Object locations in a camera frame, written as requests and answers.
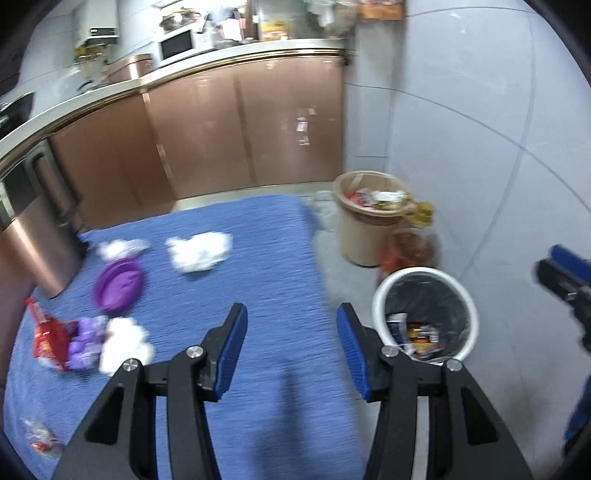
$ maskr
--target purple bowl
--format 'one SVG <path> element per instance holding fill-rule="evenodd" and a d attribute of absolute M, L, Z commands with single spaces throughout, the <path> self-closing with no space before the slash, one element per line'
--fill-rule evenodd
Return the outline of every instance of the purple bowl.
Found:
<path fill-rule="evenodd" d="M 105 268 L 96 280 L 92 300 L 104 313 L 128 309 L 142 293 L 144 273 L 135 258 L 121 258 Z"/>

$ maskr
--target kitchen cabinet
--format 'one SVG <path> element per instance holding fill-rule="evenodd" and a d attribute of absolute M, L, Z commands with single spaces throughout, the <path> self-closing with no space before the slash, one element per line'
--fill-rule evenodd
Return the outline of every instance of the kitchen cabinet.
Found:
<path fill-rule="evenodd" d="M 234 67 L 258 186 L 334 180 L 342 169 L 342 67 L 293 57 Z"/>
<path fill-rule="evenodd" d="M 148 94 L 178 199 L 254 186 L 233 66 L 189 75 Z"/>
<path fill-rule="evenodd" d="M 89 228 L 167 213 L 174 194 L 141 95 L 119 100 L 51 138 L 80 193 Z"/>

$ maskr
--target countertop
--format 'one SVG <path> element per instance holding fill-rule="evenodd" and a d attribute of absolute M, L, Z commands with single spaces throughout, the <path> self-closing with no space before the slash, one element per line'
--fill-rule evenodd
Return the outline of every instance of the countertop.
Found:
<path fill-rule="evenodd" d="M 98 103 L 109 97 L 117 96 L 130 90 L 141 88 L 149 89 L 162 83 L 166 78 L 174 78 L 178 74 L 196 67 L 207 65 L 209 63 L 238 58 L 245 55 L 266 53 L 281 50 L 302 50 L 305 54 L 307 49 L 326 48 L 326 49 L 344 49 L 345 43 L 342 40 L 326 40 L 322 38 L 304 38 L 292 40 L 275 40 L 267 42 L 252 43 L 248 45 L 239 45 L 231 48 L 211 51 L 201 55 L 180 60 L 171 65 L 167 65 L 155 70 L 139 79 L 127 80 L 125 82 L 107 85 L 92 92 L 84 93 L 70 100 L 60 103 L 39 115 L 31 118 L 17 129 L 10 132 L 6 137 L 0 140 L 0 171 L 4 170 L 4 157 L 15 147 L 27 140 L 39 130 L 51 125 L 76 111 L 83 109 L 94 103 Z"/>

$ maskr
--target blue towel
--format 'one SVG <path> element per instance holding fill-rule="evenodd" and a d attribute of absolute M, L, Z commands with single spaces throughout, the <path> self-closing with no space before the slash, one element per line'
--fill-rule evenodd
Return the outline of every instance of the blue towel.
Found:
<path fill-rule="evenodd" d="M 207 404 L 222 478 L 359 480 L 365 459 L 342 365 L 335 320 L 316 264 L 317 220 L 294 196 L 253 197 L 173 213 L 84 235 L 91 244 L 145 238 L 141 299 L 126 313 L 150 332 L 154 361 L 166 361 L 202 340 L 232 303 L 248 308 L 248 333 L 230 390 Z M 233 235 L 230 257 L 211 272 L 181 275 L 164 242 L 207 231 Z M 91 291 L 105 263 L 89 254 L 57 298 L 36 298 L 62 320 L 99 312 Z M 45 422 L 68 442 L 108 378 L 48 370 L 31 357 L 33 321 L 25 314 L 8 374 L 5 433 L 39 480 L 57 461 L 33 451 L 22 419 Z M 165 400 L 158 399 L 157 460 L 168 480 Z"/>

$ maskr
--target water heater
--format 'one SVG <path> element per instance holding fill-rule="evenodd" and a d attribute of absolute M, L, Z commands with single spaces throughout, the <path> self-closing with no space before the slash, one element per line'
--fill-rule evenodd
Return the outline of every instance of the water heater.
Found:
<path fill-rule="evenodd" d="M 74 48 L 117 43 L 116 0 L 85 0 L 74 10 Z"/>

